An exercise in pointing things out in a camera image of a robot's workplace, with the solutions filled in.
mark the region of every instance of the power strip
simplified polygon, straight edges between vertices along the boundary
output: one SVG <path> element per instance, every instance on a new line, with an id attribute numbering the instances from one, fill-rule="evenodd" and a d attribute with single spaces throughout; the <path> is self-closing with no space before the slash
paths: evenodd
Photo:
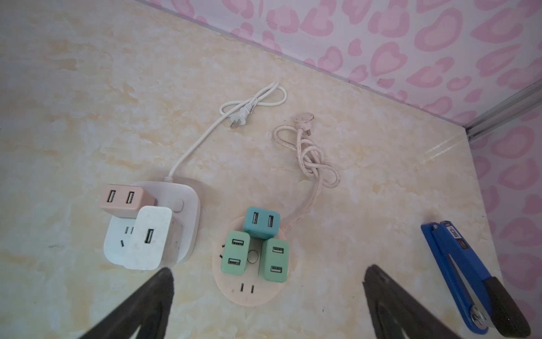
<path id="1" fill-rule="evenodd" d="M 283 283 L 268 282 L 260 278 L 258 268 L 262 250 L 262 239 L 251 238 L 247 268 L 243 275 L 223 273 L 221 270 L 224 244 L 230 231 L 243 231 L 244 216 L 232 221 L 222 230 L 212 248 L 212 273 L 222 293 L 232 302 L 241 306 L 258 306 L 273 299 L 284 287 Z M 277 239 L 286 240 L 282 230 Z"/>
<path id="2" fill-rule="evenodd" d="M 192 254 L 198 233 L 201 204 L 196 191 L 190 186 L 162 181 L 138 181 L 132 185 L 146 189 L 156 198 L 157 206 L 171 208 L 182 223 L 177 264 L 185 262 Z M 113 264 L 124 266 L 135 223 L 135 219 L 111 217 L 104 241 L 104 254 Z"/>

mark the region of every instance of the stapler label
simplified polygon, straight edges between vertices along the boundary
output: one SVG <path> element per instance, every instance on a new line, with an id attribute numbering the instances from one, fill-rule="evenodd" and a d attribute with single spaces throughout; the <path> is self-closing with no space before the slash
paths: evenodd
<path id="1" fill-rule="evenodd" d="M 455 238 L 455 240 L 457 240 L 461 248 L 463 248 L 464 250 L 468 250 L 469 245 L 467 245 L 467 242 L 459 235 L 457 229 L 455 229 L 453 225 L 448 225 L 449 226 L 446 226 L 446 228 L 448 229 L 448 231 L 450 231 L 450 234 Z"/>

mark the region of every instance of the teal usb charger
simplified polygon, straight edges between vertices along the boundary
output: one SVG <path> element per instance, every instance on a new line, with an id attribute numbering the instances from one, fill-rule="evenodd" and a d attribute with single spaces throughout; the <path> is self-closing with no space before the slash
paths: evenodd
<path id="1" fill-rule="evenodd" d="M 250 235 L 245 232 L 231 231 L 228 233 L 222 255 L 222 272 L 240 276 L 247 267 Z"/>
<path id="2" fill-rule="evenodd" d="M 269 239 L 279 233 L 280 214 L 258 207 L 249 207 L 244 217 L 243 231 L 259 239 Z"/>
<path id="3" fill-rule="evenodd" d="M 271 238 L 263 242 L 258 275 L 275 283 L 288 278 L 290 246 L 287 241 Z"/>

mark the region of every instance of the round pink power strip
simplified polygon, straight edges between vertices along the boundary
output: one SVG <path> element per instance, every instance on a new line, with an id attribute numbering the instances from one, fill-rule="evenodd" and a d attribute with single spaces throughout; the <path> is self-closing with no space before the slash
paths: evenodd
<path id="1" fill-rule="evenodd" d="M 262 239 L 250 238 L 247 268 L 243 275 L 226 274 L 221 270 L 221 255 L 224 253 L 223 245 L 226 242 L 228 233 L 230 231 L 242 231 L 243 224 L 244 216 L 232 221 L 216 240 L 212 248 L 212 273 L 215 276 L 218 288 L 232 302 L 241 306 L 258 306 L 273 299 L 284 287 L 284 284 L 268 282 L 258 276 Z M 276 238 L 286 240 L 282 230 L 279 230 Z"/>

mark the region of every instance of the power plug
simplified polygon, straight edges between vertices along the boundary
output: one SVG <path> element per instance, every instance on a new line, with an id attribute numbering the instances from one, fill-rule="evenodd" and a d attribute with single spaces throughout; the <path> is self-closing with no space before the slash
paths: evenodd
<path id="1" fill-rule="evenodd" d="M 290 245 L 288 241 L 267 239 L 262 245 L 258 274 L 269 282 L 283 283 L 288 278 Z"/>
<path id="2" fill-rule="evenodd" d="M 280 214 L 273 210 L 249 207 L 244 218 L 243 231 L 259 239 L 269 239 L 277 235 Z"/>
<path id="3" fill-rule="evenodd" d="M 152 206 L 156 199 L 143 187 L 109 184 L 104 187 L 98 206 L 119 218 L 135 218 L 143 206 Z"/>
<path id="4" fill-rule="evenodd" d="M 124 267 L 155 270 L 177 263 L 182 224 L 169 207 L 143 206 L 135 219 Z"/>
<path id="5" fill-rule="evenodd" d="M 250 235 L 245 232 L 230 231 L 222 255 L 222 272 L 240 276 L 247 267 Z"/>
<path id="6" fill-rule="evenodd" d="M 183 225 L 176 263 L 185 262 L 192 254 L 198 232 L 201 205 L 196 191 L 190 186 L 161 181 L 139 181 L 128 187 L 134 186 L 142 187 L 154 196 L 157 206 L 170 208 Z M 124 266 L 127 249 L 134 238 L 135 223 L 135 219 L 111 217 L 104 241 L 104 254 L 111 263 Z"/>
<path id="7" fill-rule="evenodd" d="M 273 299 L 285 284 L 269 282 L 258 275 L 262 239 L 251 238 L 248 251 L 247 267 L 241 276 L 222 272 L 222 259 L 225 244 L 230 231 L 242 231 L 244 217 L 238 218 L 225 226 L 218 235 L 212 248 L 212 273 L 220 291 L 233 303 L 241 306 L 258 306 Z M 277 239 L 286 241 L 282 230 Z"/>

